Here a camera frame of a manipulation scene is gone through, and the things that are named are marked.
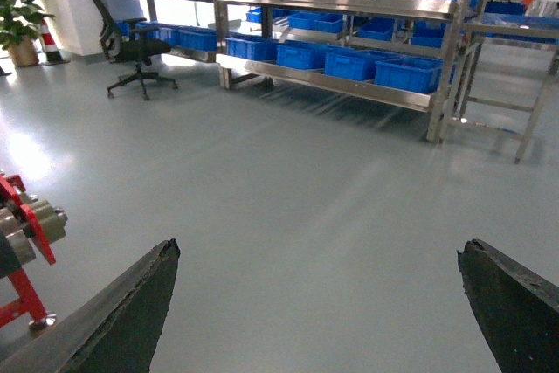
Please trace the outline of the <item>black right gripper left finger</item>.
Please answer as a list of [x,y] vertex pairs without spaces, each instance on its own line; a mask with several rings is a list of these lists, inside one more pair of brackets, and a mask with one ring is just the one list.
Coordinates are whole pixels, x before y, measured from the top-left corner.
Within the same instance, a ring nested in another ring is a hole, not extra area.
[[149,372],[174,292],[180,249],[164,240],[2,372]]

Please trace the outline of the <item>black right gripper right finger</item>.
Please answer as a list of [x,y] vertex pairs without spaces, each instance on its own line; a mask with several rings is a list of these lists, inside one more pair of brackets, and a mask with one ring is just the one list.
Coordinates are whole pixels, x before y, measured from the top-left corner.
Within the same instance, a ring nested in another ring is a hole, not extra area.
[[558,286],[480,239],[458,253],[463,287],[502,372],[558,371]]

